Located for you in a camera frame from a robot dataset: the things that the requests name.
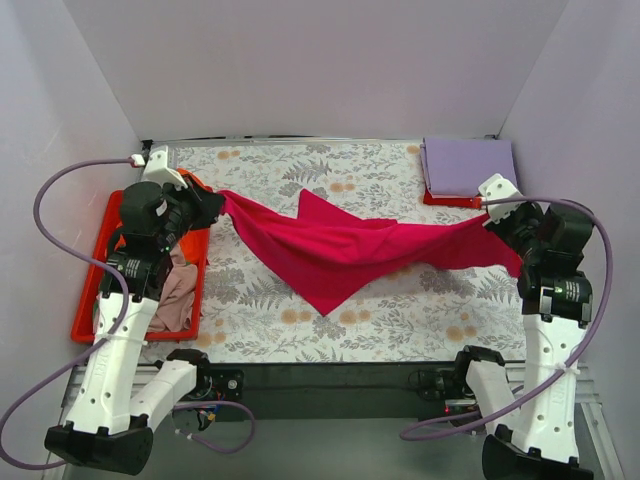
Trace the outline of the magenta t-shirt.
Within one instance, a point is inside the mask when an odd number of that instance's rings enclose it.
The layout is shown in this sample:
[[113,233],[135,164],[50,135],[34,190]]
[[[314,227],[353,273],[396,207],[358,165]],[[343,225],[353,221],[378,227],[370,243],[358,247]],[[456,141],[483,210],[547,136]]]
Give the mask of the magenta t-shirt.
[[520,271],[520,258],[484,228],[484,215],[451,225],[361,219],[302,190],[296,217],[287,217],[230,190],[222,194],[223,211],[249,250],[322,315],[413,263]]

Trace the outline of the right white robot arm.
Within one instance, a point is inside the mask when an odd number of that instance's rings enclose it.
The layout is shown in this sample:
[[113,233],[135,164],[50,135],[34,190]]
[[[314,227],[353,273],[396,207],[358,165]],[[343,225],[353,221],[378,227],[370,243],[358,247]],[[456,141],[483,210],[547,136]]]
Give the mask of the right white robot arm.
[[592,286],[578,267],[594,224],[584,213],[552,203],[490,205],[485,227],[521,259],[526,360],[523,390],[554,373],[535,398],[487,423],[482,471],[487,479],[591,479],[580,464],[574,427],[576,366],[566,361],[591,321]]

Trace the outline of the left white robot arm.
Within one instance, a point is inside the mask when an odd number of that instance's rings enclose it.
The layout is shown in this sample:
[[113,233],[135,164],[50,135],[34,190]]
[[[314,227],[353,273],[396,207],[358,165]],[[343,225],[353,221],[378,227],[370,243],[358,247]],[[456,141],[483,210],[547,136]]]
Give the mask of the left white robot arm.
[[211,373],[192,356],[169,361],[138,394],[132,386],[173,248],[214,224],[223,205],[222,195],[192,179],[182,187],[143,181],[123,191],[99,284],[92,352],[64,423],[46,433],[51,453],[76,466],[137,475],[162,418],[185,395],[200,400],[211,392]]

